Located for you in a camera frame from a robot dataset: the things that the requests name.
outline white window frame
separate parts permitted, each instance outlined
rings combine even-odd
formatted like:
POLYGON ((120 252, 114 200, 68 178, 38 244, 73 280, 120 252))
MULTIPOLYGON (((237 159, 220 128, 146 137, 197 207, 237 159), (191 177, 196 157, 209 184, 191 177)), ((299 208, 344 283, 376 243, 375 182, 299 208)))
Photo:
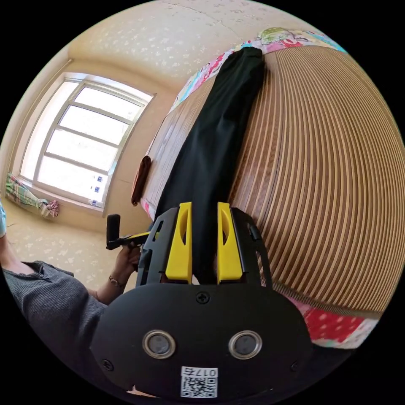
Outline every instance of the white window frame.
POLYGON ((124 149, 124 146, 128 140, 128 138, 130 137, 130 134, 132 133, 134 126, 136 125, 136 123, 138 122, 139 118, 141 117, 141 115, 143 114, 145 108, 148 106, 148 104, 150 103, 150 101, 152 100, 153 96, 145 93, 146 96, 150 96, 149 100, 144 100, 140 97, 137 97, 134 94, 130 94, 122 89, 118 89, 118 88, 114 88, 111 85, 105 84, 105 83, 100 83, 100 82, 96 82, 96 81, 91 81, 88 80, 86 77, 85 78, 74 78, 74 76, 82 76, 80 74, 72 74, 71 76, 73 77, 69 77, 67 75, 64 75, 64 77, 61 79, 59 85, 57 86, 57 88, 55 89, 55 91, 52 93, 51 97, 49 98, 49 100, 47 101, 47 103, 44 105, 44 107, 42 108, 41 112, 38 114, 38 118, 35 121, 35 124, 32 126, 32 128, 30 128, 30 135, 28 137, 27 142, 25 143, 24 146, 24 152, 22 154, 22 159, 18 162, 18 178, 31 190, 35 193, 35 191, 39 191, 39 194, 41 195, 46 195, 46 194, 50 194, 50 196, 55 196, 56 199, 62 199, 62 200, 67 200, 67 202, 69 203, 73 203, 76 205, 80 205, 83 206, 85 208, 90 208, 93 210, 99 210, 101 212, 104 212, 104 209, 106 207, 106 202, 107 202, 107 198, 109 195, 109 189, 110 189, 110 184, 111 184, 111 180, 113 178, 114 172, 115 172, 115 168, 117 166, 117 163, 121 157, 122 151, 124 149), (57 90, 60 88, 60 86, 65 83, 65 82, 73 82, 73 83, 78 83, 79 85, 77 86, 77 88, 72 92, 72 94, 70 95, 70 97, 65 101, 65 103, 63 104, 63 106, 61 107, 61 109, 59 110, 58 114, 56 115, 54 121, 52 122, 52 125, 50 126, 50 128, 48 129, 46 138, 44 143, 42 144, 41 147, 41 151, 40 151, 40 155, 38 157, 37 160, 37 164, 35 167, 35 171, 34 171, 34 176, 33 179, 28 179, 26 177, 24 177, 21 174, 21 170, 22 170, 22 165, 23 165, 23 161, 24 161, 24 157, 25 157, 25 153, 28 147, 28 144, 30 142, 30 139, 32 137, 32 133, 40 119, 40 117, 42 116, 43 112, 45 111, 45 108, 47 107, 47 105, 49 103, 52 102, 52 99, 54 97, 54 95, 56 94, 57 90), (98 90, 98 91, 102 91, 105 92, 107 94, 111 94, 113 96, 119 97, 123 100, 129 101, 131 103, 134 103, 136 105, 138 105, 140 107, 140 110, 138 111, 138 113, 136 114, 135 118, 133 120, 128 120, 125 119, 123 117, 117 116, 113 113, 110 113, 108 111, 99 109, 99 108, 94 108, 85 104, 80 104, 74 101, 74 99, 78 96, 78 94, 82 91, 82 89, 84 87, 88 87, 94 90, 98 90), (124 122, 126 124, 128 124, 128 128, 125 131, 124 135, 122 136, 121 142, 119 143, 119 145, 104 141, 102 139, 99 138, 95 138, 91 135, 87 135, 84 133, 81 133, 79 131, 75 131, 75 130, 71 130, 70 128, 64 128, 63 126, 60 125, 61 120, 63 119, 64 115, 66 114, 68 107, 72 105, 72 106, 77 106, 80 108, 85 108, 87 110, 90 111, 94 111, 97 113, 100 113, 104 116, 116 119, 118 121, 124 122), (52 134, 54 132, 55 129, 61 129, 61 130, 67 130, 73 134, 77 134, 80 136, 83 136, 85 138, 91 139, 91 140, 96 140, 97 142, 103 143, 105 145, 109 145, 109 146, 113 146, 114 148, 117 148, 117 152, 116 155, 114 157, 113 160, 113 164, 111 166, 111 169, 109 171, 105 171, 105 170, 100 170, 99 168, 96 167, 92 167, 80 162, 76 162, 74 160, 70 160, 68 158, 64 158, 61 156, 57 156, 57 155, 53 155, 49 152, 46 152, 49 142, 51 140, 52 134), (56 158, 60 161, 66 162, 66 163, 71 163, 74 164, 77 167, 83 167, 92 171, 95 171, 96 173, 100 173, 104 176, 107 177, 107 183, 104 189, 104 193, 101 199, 101 202, 98 202, 97 204, 92 204, 91 201, 89 201, 88 198, 83 197, 83 196, 79 196, 70 192, 67 192, 65 190, 53 187, 53 186, 49 186, 48 184, 44 184, 40 181, 38 181, 38 174, 41 168, 41 164, 42 164, 42 160, 43 157, 52 157, 52 158, 56 158))

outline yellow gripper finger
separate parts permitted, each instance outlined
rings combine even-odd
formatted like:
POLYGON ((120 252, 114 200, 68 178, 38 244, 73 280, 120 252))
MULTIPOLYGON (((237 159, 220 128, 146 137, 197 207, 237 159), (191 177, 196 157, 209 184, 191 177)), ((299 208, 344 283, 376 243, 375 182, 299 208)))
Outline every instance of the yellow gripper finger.
POLYGON ((237 281, 242 277, 238 243, 229 204, 218 203, 217 281, 237 281))
POLYGON ((166 266, 166 277, 173 281, 192 283, 191 202, 180 204, 166 266))

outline bamboo mat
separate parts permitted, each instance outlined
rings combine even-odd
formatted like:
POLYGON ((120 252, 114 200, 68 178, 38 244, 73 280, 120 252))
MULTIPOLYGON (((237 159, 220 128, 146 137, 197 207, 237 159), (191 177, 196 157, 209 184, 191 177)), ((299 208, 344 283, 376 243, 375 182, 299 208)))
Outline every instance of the bamboo mat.
MULTIPOLYGON (((378 318, 405 265, 405 148, 379 91, 347 54, 265 55, 265 82, 229 202, 256 221, 275 289, 378 318)), ((143 198, 156 206, 214 80, 162 123, 143 198)))

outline qr code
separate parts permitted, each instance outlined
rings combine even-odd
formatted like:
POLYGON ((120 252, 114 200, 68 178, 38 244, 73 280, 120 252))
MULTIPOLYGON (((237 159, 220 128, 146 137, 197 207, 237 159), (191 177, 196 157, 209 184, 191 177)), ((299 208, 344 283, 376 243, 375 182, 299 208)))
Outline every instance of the qr code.
POLYGON ((181 396, 217 398, 218 370, 184 367, 181 373, 181 396))

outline hand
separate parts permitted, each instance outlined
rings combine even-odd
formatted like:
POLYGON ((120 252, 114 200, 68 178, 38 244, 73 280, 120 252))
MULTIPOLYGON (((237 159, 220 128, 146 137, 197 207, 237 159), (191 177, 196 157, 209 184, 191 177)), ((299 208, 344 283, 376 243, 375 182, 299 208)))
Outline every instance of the hand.
POLYGON ((124 246, 118 253, 113 274, 131 275, 138 266, 139 257, 140 248, 138 246, 124 246))

